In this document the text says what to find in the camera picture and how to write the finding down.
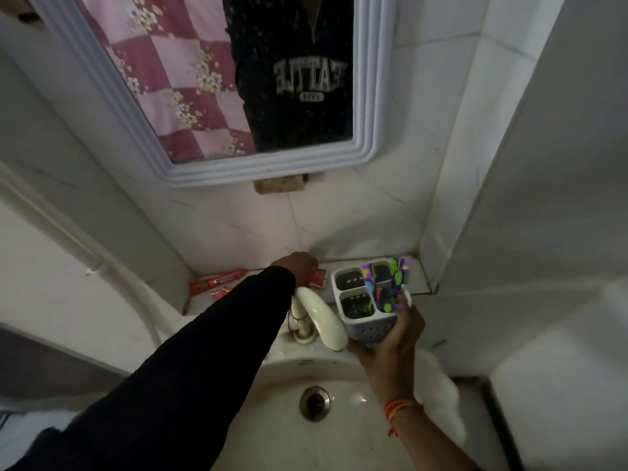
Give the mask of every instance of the mirror frame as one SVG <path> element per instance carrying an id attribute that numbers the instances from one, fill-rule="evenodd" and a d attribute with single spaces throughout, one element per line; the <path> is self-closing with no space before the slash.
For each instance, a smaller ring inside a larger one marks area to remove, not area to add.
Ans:
<path id="1" fill-rule="evenodd" d="M 170 186 L 203 186 L 314 173 L 371 160 L 384 140 L 384 114 L 397 0 L 356 0 L 354 138 L 246 157 L 173 164 L 74 0 L 29 0 L 87 72 L 135 144 L 132 155 Z"/>

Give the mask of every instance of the faucet spout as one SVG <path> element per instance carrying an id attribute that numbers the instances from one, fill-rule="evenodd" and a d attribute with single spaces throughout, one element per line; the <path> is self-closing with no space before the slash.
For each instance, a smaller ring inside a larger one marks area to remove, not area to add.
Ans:
<path id="1" fill-rule="evenodd" d="M 310 315 L 323 343 L 338 352 L 346 348 L 349 341 L 347 331 L 325 301 L 308 288 L 296 288 L 294 295 Z"/>

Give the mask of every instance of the black sweatshirt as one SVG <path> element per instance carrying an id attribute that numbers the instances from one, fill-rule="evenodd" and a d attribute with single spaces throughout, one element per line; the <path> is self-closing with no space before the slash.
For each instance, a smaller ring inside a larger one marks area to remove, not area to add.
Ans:
<path id="1" fill-rule="evenodd" d="M 280 266 L 248 277 L 9 469 L 207 471 L 279 332 L 295 285 L 293 273 Z"/>
<path id="2" fill-rule="evenodd" d="M 222 3 L 257 151 L 351 139 L 354 0 L 323 0 L 315 23 L 300 0 Z"/>

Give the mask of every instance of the bracelet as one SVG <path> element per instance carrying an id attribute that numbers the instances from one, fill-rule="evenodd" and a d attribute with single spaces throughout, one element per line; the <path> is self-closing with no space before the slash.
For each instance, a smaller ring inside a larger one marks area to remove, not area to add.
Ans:
<path id="1" fill-rule="evenodd" d="M 399 436 L 397 434 L 397 430 L 393 427 L 393 419 L 395 414 L 397 414 L 397 412 L 399 410 L 403 410 L 404 408 L 411 408 L 411 407 L 419 407 L 421 410 L 423 410 L 423 405 L 421 405 L 419 402 L 417 401 L 412 401 L 412 400 L 389 400 L 386 405 L 384 405 L 384 414 L 386 415 L 386 419 L 388 420 L 388 423 L 391 424 L 391 428 L 390 430 L 388 430 L 388 436 L 392 436 L 393 434 L 395 436 Z"/>

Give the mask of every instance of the person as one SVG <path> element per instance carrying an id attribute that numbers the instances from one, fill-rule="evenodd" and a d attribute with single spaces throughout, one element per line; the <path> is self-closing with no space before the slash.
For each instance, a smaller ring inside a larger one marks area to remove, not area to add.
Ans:
<path id="1" fill-rule="evenodd" d="M 353 136 L 354 0 L 222 0 L 258 152 Z"/>
<path id="2" fill-rule="evenodd" d="M 292 253 L 248 277 L 166 340 L 65 431 L 45 430 L 9 469 L 210 469 L 279 332 L 295 288 L 309 284 L 317 265 L 307 253 Z M 416 309 L 405 309 L 374 349 L 350 343 L 382 405 L 391 399 L 415 403 L 414 346 L 424 325 Z M 393 425 L 418 470 L 478 469 L 418 404 L 399 410 Z M 395 438 L 387 438 L 383 429 L 382 439 Z"/>

